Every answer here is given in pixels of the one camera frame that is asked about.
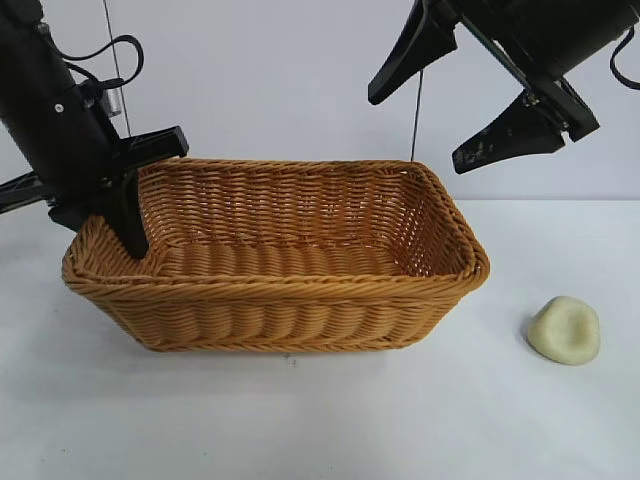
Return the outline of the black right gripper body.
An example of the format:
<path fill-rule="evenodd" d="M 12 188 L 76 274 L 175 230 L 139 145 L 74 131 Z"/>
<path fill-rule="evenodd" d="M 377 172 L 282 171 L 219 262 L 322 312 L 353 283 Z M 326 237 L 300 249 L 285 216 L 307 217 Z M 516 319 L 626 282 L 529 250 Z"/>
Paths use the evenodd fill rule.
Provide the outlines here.
<path fill-rule="evenodd" d="M 639 22 L 637 1 L 441 1 L 439 11 L 463 24 L 524 87 L 518 112 L 496 118 L 474 141 L 493 128 L 508 134 L 515 119 L 526 139 L 536 136 L 538 122 L 547 135 L 565 131 L 573 141 L 597 130 L 565 75 Z"/>

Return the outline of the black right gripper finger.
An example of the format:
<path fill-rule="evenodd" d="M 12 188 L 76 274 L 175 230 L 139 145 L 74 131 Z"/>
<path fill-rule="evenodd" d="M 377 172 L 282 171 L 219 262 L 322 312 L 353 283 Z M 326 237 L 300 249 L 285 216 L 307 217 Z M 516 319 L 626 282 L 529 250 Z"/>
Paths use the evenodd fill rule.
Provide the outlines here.
<path fill-rule="evenodd" d="M 565 146 L 561 130 L 539 108 L 531 92 L 523 91 L 489 125 L 452 153 L 456 173 L 527 155 L 551 154 Z"/>
<path fill-rule="evenodd" d="M 451 1 L 415 1 L 394 47 L 368 84 L 368 101 L 382 103 L 413 75 L 456 50 L 457 24 Z"/>

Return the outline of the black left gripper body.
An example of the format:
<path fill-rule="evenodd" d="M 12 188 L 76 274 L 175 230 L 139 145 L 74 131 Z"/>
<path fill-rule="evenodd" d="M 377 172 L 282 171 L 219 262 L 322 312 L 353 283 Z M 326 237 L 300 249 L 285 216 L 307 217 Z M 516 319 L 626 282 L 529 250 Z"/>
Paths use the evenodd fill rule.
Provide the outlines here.
<path fill-rule="evenodd" d="M 31 167 L 2 184 L 3 212 L 46 201 L 55 222 L 76 230 L 92 214 L 106 219 L 109 192 L 128 172 L 186 155 L 178 126 L 119 136 L 102 100 L 121 83 L 77 83 L 46 24 L 2 20 L 1 123 Z"/>

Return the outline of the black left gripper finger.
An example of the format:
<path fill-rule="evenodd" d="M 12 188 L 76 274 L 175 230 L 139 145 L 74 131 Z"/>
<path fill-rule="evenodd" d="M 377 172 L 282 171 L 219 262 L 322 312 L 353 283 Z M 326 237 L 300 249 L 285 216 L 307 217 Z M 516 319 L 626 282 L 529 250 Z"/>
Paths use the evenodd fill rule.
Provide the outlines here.
<path fill-rule="evenodd" d="M 142 221 L 138 172 L 128 172 L 106 200 L 106 221 L 134 259 L 143 259 L 149 248 Z"/>

